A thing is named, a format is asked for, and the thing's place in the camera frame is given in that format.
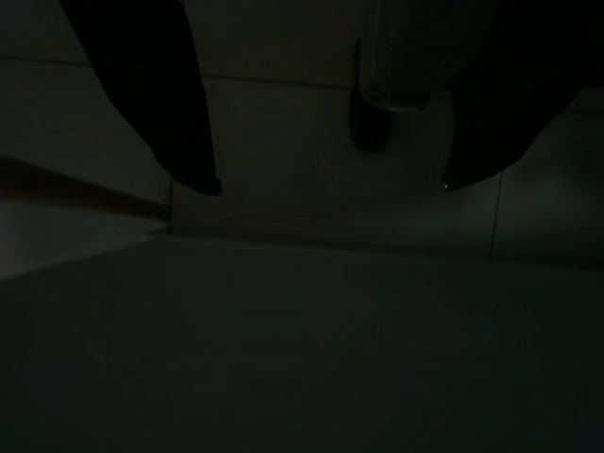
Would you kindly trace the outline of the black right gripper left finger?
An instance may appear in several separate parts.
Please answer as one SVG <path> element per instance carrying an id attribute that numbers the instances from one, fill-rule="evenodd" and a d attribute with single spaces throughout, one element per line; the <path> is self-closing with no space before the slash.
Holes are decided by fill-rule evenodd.
<path id="1" fill-rule="evenodd" d="M 217 196 L 206 91 L 181 1 L 64 1 L 111 104 L 180 185 Z"/>

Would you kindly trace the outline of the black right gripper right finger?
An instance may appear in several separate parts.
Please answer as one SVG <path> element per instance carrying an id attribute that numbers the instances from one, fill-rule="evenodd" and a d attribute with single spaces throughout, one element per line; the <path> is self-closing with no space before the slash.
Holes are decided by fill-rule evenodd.
<path id="1" fill-rule="evenodd" d="M 449 190 L 514 165 L 603 68 L 600 1 L 505 1 L 451 89 Z"/>

